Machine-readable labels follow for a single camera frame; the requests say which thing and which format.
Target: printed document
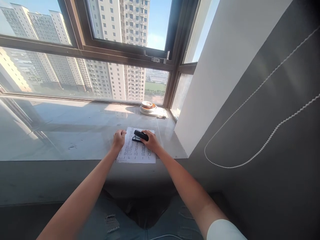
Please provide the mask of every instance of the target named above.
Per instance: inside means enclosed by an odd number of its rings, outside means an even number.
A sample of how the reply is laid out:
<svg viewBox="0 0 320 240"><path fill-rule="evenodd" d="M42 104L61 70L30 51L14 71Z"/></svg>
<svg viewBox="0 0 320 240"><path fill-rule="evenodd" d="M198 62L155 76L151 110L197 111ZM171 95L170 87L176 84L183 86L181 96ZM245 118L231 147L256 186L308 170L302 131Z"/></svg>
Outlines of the printed document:
<svg viewBox="0 0 320 240"><path fill-rule="evenodd" d="M117 163L156 163L156 154L149 150L146 145L132 141L134 131L142 131L139 128L127 128L124 145L117 157Z"/></svg>

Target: high-rise building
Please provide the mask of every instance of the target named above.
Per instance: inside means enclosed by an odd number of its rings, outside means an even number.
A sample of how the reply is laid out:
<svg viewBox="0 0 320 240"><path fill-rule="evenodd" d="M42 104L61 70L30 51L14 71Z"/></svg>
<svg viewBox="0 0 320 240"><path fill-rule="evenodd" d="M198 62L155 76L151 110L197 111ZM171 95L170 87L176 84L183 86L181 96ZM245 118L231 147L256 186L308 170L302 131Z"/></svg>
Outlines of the high-rise building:
<svg viewBox="0 0 320 240"><path fill-rule="evenodd" d="M1 10L17 37L71 44L61 13L49 11L51 15L43 15L31 13L18 4L11 3L11 6L1 7ZM58 88L92 91L83 59L31 51L26 53L43 82Z"/></svg>
<svg viewBox="0 0 320 240"><path fill-rule="evenodd" d="M4 87L12 88L18 92L33 92L28 77L19 71L7 54L7 49L3 47L0 47L0 75L4 77L4 79L1 80Z"/></svg>
<svg viewBox="0 0 320 240"><path fill-rule="evenodd" d="M95 37L147 46L149 1L89 1ZM31 13L18 4L1 10L17 37L70 45L60 12ZM145 68L26 51L39 78L57 88L76 86L101 98L143 101Z"/></svg>
<svg viewBox="0 0 320 240"><path fill-rule="evenodd" d="M96 38L147 46L149 1L93 0L89 5ZM97 67L106 67L109 72L113 99L144 100L144 68L103 62Z"/></svg>

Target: window ledge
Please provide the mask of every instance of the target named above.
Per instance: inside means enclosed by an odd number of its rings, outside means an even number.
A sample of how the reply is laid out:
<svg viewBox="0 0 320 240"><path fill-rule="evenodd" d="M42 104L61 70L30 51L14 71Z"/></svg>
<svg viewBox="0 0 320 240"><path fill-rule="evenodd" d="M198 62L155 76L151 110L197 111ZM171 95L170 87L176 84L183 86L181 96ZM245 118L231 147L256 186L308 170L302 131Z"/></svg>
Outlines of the window ledge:
<svg viewBox="0 0 320 240"><path fill-rule="evenodd" d="M102 159L127 127L154 130L173 158L187 158L171 115L157 119L137 106L2 96L0 114L2 161Z"/></svg>

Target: glass pane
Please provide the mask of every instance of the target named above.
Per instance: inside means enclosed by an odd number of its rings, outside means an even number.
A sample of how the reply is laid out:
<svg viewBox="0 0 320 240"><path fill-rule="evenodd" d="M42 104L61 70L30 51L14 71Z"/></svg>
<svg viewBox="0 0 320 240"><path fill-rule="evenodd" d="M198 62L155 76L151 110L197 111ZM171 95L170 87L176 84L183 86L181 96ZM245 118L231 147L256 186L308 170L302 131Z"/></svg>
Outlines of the glass pane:
<svg viewBox="0 0 320 240"><path fill-rule="evenodd" d="M172 108L174 115L178 119L183 106L184 99L187 96L187 92L191 83L193 75L181 74L176 95L173 100Z"/></svg>
<svg viewBox="0 0 320 240"><path fill-rule="evenodd" d="M172 0L87 0L96 38L164 50Z"/></svg>
<svg viewBox="0 0 320 240"><path fill-rule="evenodd" d="M4 0L0 8L0 34L71 45L57 0Z"/></svg>
<svg viewBox="0 0 320 240"><path fill-rule="evenodd" d="M162 105L168 76L143 67L0 47L0 84L7 92Z"/></svg>
<svg viewBox="0 0 320 240"><path fill-rule="evenodd" d="M220 0L201 0L184 63L192 63L199 60L219 1Z"/></svg>

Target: white sleeve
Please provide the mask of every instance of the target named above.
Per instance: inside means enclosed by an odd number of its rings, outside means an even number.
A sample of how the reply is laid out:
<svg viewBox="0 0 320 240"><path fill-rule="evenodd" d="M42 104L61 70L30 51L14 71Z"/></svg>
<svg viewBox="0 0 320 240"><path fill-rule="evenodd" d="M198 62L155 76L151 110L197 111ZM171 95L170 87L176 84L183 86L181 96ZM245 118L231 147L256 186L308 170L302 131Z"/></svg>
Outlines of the white sleeve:
<svg viewBox="0 0 320 240"><path fill-rule="evenodd" d="M208 230L207 240L247 240L232 222L219 219Z"/></svg>

